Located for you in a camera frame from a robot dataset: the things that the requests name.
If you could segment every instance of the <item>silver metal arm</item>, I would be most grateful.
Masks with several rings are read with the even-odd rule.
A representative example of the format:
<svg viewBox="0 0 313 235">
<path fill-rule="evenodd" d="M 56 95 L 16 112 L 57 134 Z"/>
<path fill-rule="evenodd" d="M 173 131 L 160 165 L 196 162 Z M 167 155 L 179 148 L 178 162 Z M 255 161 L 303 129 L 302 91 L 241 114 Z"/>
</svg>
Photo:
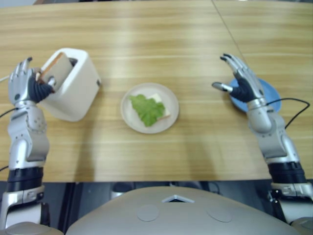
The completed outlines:
<svg viewBox="0 0 313 235">
<path fill-rule="evenodd" d="M 271 187 L 276 197 L 304 197 L 313 200 L 313 187 L 305 179 L 297 150 L 285 131 L 285 122 L 271 106 L 267 105 L 259 79 L 238 57 L 224 54 L 221 59 L 229 64 L 239 86 L 231 87 L 218 82 L 212 86 L 247 103 L 249 127 L 256 136 L 268 164 L 273 179 Z M 298 215 L 300 218 L 312 217 L 312 210 L 308 213 L 310 210 L 302 210 Z"/>
<path fill-rule="evenodd" d="M 30 61 L 31 58 L 27 58 L 16 66 L 8 84 L 9 99 L 17 109 L 8 126 L 10 171 L 7 192 L 2 196 L 0 229 L 26 221 L 47 223 L 41 217 L 47 206 L 38 201 L 44 196 L 43 166 L 49 142 L 44 114 L 36 103 L 47 97 L 53 88 L 36 81 L 40 69 L 28 69 Z"/>
</svg>

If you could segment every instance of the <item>white cable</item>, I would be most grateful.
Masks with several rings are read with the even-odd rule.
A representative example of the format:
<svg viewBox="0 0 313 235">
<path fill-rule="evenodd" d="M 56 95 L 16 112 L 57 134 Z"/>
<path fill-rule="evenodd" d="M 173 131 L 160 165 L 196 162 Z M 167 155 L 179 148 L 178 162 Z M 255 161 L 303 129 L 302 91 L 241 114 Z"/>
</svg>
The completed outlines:
<svg viewBox="0 0 313 235">
<path fill-rule="evenodd" d="M 4 80 L 6 80 L 8 78 L 9 78 L 9 76 L 3 77 L 3 78 L 0 79 L 0 82 L 3 82 Z"/>
</svg>

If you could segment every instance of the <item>bread slice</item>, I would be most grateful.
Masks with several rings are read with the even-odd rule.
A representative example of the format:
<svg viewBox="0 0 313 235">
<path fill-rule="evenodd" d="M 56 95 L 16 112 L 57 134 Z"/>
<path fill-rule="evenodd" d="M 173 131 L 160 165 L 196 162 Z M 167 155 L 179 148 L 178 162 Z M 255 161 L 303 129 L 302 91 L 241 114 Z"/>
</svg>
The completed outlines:
<svg viewBox="0 0 313 235">
<path fill-rule="evenodd" d="M 159 102 L 163 103 L 161 97 L 157 93 L 155 93 L 154 95 L 148 97 L 148 99 L 154 99 L 156 103 L 159 103 Z M 170 111 L 166 108 L 164 103 L 163 103 L 163 105 L 165 107 L 164 114 L 158 120 L 167 118 L 167 117 L 169 117 L 171 115 Z"/>
<path fill-rule="evenodd" d="M 42 72 L 39 79 L 48 83 L 50 77 L 54 77 L 56 84 L 54 86 L 54 91 L 57 91 L 69 73 L 72 71 L 73 65 L 69 61 L 65 53 L 60 52 L 54 60 L 49 64 L 49 66 Z"/>
</svg>

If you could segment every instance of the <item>wire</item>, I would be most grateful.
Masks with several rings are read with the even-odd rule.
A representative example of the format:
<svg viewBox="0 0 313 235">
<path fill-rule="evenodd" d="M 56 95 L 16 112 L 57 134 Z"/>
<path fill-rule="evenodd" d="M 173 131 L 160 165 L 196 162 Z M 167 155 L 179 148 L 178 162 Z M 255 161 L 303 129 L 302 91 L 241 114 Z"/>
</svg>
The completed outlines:
<svg viewBox="0 0 313 235">
<path fill-rule="evenodd" d="M 18 109 L 18 108 L 14 108 L 14 109 L 10 109 L 10 110 L 4 112 L 3 114 L 0 115 L 0 118 L 3 117 L 4 115 L 8 114 L 9 112 L 14 111 L 14 110 L 17 110 L 17 109 Z"/>
<path fill-rule="evenodd" d="M 3 171 L 3 170 L 5 170 L 5 169 L 7 169 L 9 166 L 7 165 L 7 166 L 5 166 L 5 167 L 2 167 L 1 169 L 0 169 L 0 171 Z"/>
<path fill-rule="evenodd" d="M 5 76 L 5 77 L 3 77 L 3 78 L 0 78 L 0 82 L 3 82 L 4 80 L 6 80 L 6 79 L 8 79 L 9 78 L 9 76 Z"/>
<path fill-rule="evenodd" d="M 272 103 L 275 103 L 275 102 L 278 102 L 278 101 L 281 101 L 281 100 L 295 100 L 295 101 L 299 101 L 299 102 L 305 103 L 307 105 L 306 107 L 301 109 L 295 116 L 293 116 L 293 118 L 287 123 L 287 125 L 285 126 L 285 129 L 287 129 L 287 127 L 292 123 L 293 120 L 296 119 L 297 116 L 299 116 L 302 112 L 304 112 L 307 108 L 309 108 L 310 103 L 306 102 L 305 100 L 296 99 L 296 98 L 282 98 L 282 99 L 277 99 L 277 100 L 271 101 L 271 102 L 267 103 L 267 105 L 270 105 Z"/>
</svg>

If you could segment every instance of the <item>white plate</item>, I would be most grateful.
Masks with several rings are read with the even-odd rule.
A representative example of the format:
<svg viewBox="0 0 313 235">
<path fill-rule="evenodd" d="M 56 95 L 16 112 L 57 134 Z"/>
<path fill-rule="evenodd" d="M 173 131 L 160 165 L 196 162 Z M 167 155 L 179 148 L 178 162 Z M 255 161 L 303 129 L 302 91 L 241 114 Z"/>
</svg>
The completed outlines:
<svg viewBox="0 0 313 235">
<path fill-rule="evenodd" d="M 145 97 L 149 97 L 155 93 L 158 93 L 161 97 L 162 103 L 170 111 L 171 115 L 157 121 L 152 126 L 146 127 L 140 120 L 135 109 L 133 109 L 129 96 L 143 94 Z M 126 124 L 135 131 L 145 134 L 155 134 L 165 131 L 174 124 L 179 114 L 179 103 L 174 93 L 167 87 L 158 83 L 143 83 L 131 88 L 124 95 L 121 102 L 121 114 Z"/>
</svg>

